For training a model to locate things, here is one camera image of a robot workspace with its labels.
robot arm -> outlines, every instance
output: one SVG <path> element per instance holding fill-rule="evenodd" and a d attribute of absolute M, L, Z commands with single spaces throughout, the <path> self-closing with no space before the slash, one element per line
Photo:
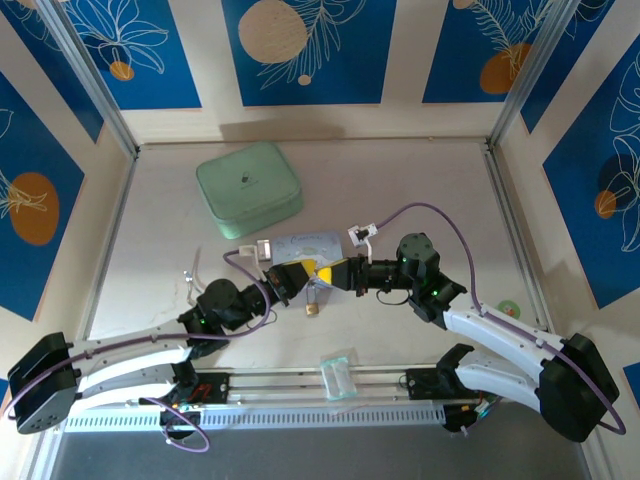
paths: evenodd
<path fill-rule="evenodd" d="M 369 237 L 377 233 L 375 226 L 373 230 L 371 227 L 354 227 L 350 231 L 356 245 L 370 246 Z M 479 302 L 474 302 L 468 311 L 451 310 L 451 302 L 467 290 L 440 272 L 439 263 L 440 255 L 429 238 L 423 233 L 412 233 L 400 240 L 395 260 L 376 261 L 370 255 L 352 257 L 317 273 L 326 283 L 355 291 L 356 296 L 366 294 L 370 288 L 383 292 L 409 290 L 408 303 L 422 320 L 464 335 L 509 362 L 471 354 L 473 347 L 457 345 L 443 357 L 444 362 L 438 363 L 440 373 L 446 373 L 445 390 L 457 388 L 460 394 L 481 390 L 511 398 L 539 411 L 566 438 L 586 440 L 607 407 L 568 362 L 577 365 L 606 400 L 613 402 L 619 396 L 593 342 L 580 334 L 564 339 L 539 331 Z M 535 339 L 535 343 L 525 336 Z M 420 383 L 419 377 L 413 380 L 416 385 Z M 421 383 L 433 384 L 427 380 Z M 426 390 L 429 398 L 433 398 L 433 391 Z"/>
<path fill-rule="evenodd" d="M 216 280 L 177 320 L 144 331 L 75 344 L 67 343 L 62 333 L 43 337 L 9 371 L 14 400 L 7 409 L 13 407 L 18 431 L 37 433 L 71 411 L 106 403 L 188 397 L 197 384 L 190 361 L 244 335 L 224 329 L 237 330 L 267 313 L 265 295 L 271 305 L 288 305 L 314 268 L 312 260 L 275 265 L 264 272 L 266 280 L 241 292 L 229 280 Z"/>
<path fill-rule="evenodd" d="M 368 240 L 367 234 L 354 235 L 358 241 Z M 358 297 L 370 288 L 407 289 L 408 303 L 422 320 L 465 335 L 503 357 L 459 344 L 435 369 L 406 371 L 410 399 L 477 399 L 479 391 L 491 392 L 539 411 L 566 438 L 584 441 L 606 408 L 575 370 L 540 346 L 544 342 L 561 351 L 613 402 L 619 392 L 595 345 L 579 334 L 565 340 L 538 331 L 483 305 L 481 311 L 451 310 L 450 303 L 466 289 L 440 272 L 439 260 L 426 235 L 415 233 L 400 241 L 395 260 L 346 258 L 317 275 Z M 260 283 L 271 303 L 288 305 L 313 267 L 309 261 L 276 265 Z M 225 334 L 223 327 L 233 331 L 264 314 L 264 295 L 257 285 L 239 292 L 230 281 L 216 280 L 194 308 L 144 332 L 77 344 L 66 343 L 61 333 L 44 337 L 9 373 L 18 431 L 39 432 L 70 412 L 143 396 L 162 397 L 169 404 L 187 401 L 198 387 L 190 360 L 224 347 L 233 334 Z M 536 343 L 514 333 L 514 327 L 535 336 Z"/>

orange circle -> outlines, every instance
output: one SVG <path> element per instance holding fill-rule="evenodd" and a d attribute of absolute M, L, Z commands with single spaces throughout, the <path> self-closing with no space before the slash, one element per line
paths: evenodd
<path fill-rule="evenodd" d="M 616 196 L 609 190 L 603 190 L 596 197 L 596 213 L 604 218 L 611 218 L 616 213 Z"/>
<path fill-rule="evenodd" d="M 529 50 L 531 45 L 528 43 L 518 43 L 491 57 L 480 74 L 480 88 L 493 95 L 511 90 Z"/>
<path fill-rule="evenodd" d="M 60 218 L 58 193 L 49 179 L 39 173 L 23 173 L 11 184 L 9 198 L 16 202 L 9 215 L 18 236 L 38 247 L 49 243 Z M 30 206 L 29 201 L 38 208 Z"/>
<path fill-rule="evenodd" d="M 111 72 L 111 75 L 113 75 L 118 80 L 121 80 L 123 82 L 128 82 L 133 78 L 133 75 L 134 75 L 133 68 L 131 68 L 131 65 L 129 65 L 128 63 L 121 62 L 119 60 L 109 65 L 109 71 Z"/>

white table surface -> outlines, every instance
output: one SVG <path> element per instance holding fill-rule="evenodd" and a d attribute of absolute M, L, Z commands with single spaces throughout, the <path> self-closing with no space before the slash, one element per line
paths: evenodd
<path fill-rule="evenodd" d="M 350 140 L 280 147 L 300 177 L 305 207 L 296 216 L 239 240 L 226 240 L 218 231 L 198 191 L 195 169 L 241 145 L 141 152 L 92 338 L 148 328 L 187 310 L 182 272 L 191 268 L 199 247 L 203 281 L 225 277 L 242 289 L 248 282 L 222 261 L 224 252 L 259 238 L 336 230 L 344 254 L 354 255 L 348 227 L 379 222 L 414 201 L 438 205 L 462 229 L 476 260 L 480 298 L 494 306 L 514 300 L 522 310 L 521 320 L 535 324 L 480 145 Z M 426 233 L 441 255 L 442 271 L 469 286 L 462 247 L 447 224 L 426 209 L 406 212 L 375 237 L 374 257 L 394 258 L 400 238 L 412 232 Z M 401 298 L 398 292 L 386 300 Z M 323 356 L 346 349 L 363 365 L 410 364 L 435 361 L 458 342 L 472 343 L 424 323 L 407 305 L 380 305 L 373 292 L 362 298 L 352 292 L 326 292 L 315 318 L 306 316 L 305 303 L 304 295 L 299 295 L 289 308 L 279 305 L 275 324 L 234 340 L 197 366 L 316 366 Z M 468 295 L 454 302 L 454 308 L 468 306 Z"/>

yellow object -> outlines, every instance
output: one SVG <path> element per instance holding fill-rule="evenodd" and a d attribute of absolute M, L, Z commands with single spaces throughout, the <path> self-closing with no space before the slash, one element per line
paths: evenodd
<path fill-rule="evenodd" d="M 318 278 L 324 283 L 331 285 L 331 267 L 321 268 L 316 272 L 316 275 L 318 275 Z"/>
<path fill-rule="evenodd" d="M 311 278 L 313 272 L 316 269 L 316 261 L 311 260 L 310 258 L 305 258 L 304 260 L 296 260 L 295 262 L 284 263 L 283 265 L 293 265 L 294 263 L 300 263 L 304 268 L 304 271 L 307 272 L 307 276 Z"/>
<path fill-rule="evenodd" d="M 335 267 L 336 265 L 340 265 L 343 262 L 346 262 L 347 259 L 346 258 L 342 258 L 340 260 L 338 260 L 337 262 L 333 262 L 331 265 L 328 265 L 324 268 L 321 268 L 320 270 L 318 270 L 316 272 L 316 275 L 318 276 L 318 278 L 320 280 L 322 280 L 324 283 L 331 285 L 331 278 L 332 278 L 332 268 Z"/>

white leaf drawing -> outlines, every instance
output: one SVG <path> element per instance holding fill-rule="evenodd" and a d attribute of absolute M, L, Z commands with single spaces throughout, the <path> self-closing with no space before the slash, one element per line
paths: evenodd
<path fill-rule="evenodd" d="M 37 10 L 29 8 L 26 5 L 18 2 L 17 0 L 2 0 L 7 6 L 9 11 L 20 21 L 25 31 L 36 40 L 40 40 L 50 49 L 57 52 L 60 51 L 60 47 L 51 36 L 49 29 L 42 21 L 42 17 Z"/>
<path fill-rule="evenodd" d="M 167 42 L 169 31 L 139 20 L 138 0 L 70 0 L 64 7 L 87 48 L 98 51 L 102 70 L 116 74 L 123 65 L 139 65 L 164 73 L 154 47 Z M 129 80 L 132 71 L 122 71 L 118 78 Z"/>
<path fill-rule="evenodd" d="M 11 126 L 11 117 L 13 117 L 13 112 L 11 110 L 0 108 L 0 138 L 4 137 L 4 134 L 9 130 L 9 127 Z"/>
<path fill-rule="evenodd" d="M 0 139 L 5 136 L 9 127 L 11 126 L 11 119 L 13 118 L 11 110 L 6 108 L 0 108 Z M 7 214 L 14 209 L 16 212 L 20 210 L 20 207 L 29 207 L 41 212 L 46 212 L 47 207 L 42 204 L 47 194 L 42 195 L 30 195 L 22 190 L 16 188 L 2 173 L 0 170 L 0 219 L 7 216 Z"/>
<path fill-rule="evenodd" d="M 609 128 L 617 134 L 613 147 L 619 172 L 605 189 L 608 205 L 598 205 L 598 213 L 609 218 L 622 212 L 621 251 L 630 253 L 640 248 L 640 52 L 620 82 Z"/>
<path fill-rule="evenodd" d="M 345 6 L 355 0 L 291 0 L 288 4 L 304 22 L 307 42 L 298 55 L 286 62 L 263 64 L 259 77 L 266 77 L 261 90 L 285 79 L 291 83 L 301 76 L 313 78 L 333 52 L 342 46 L 338 27 L 348 23 L 365 7 L 367 0 L 358 0 L 350 13 Z"/>

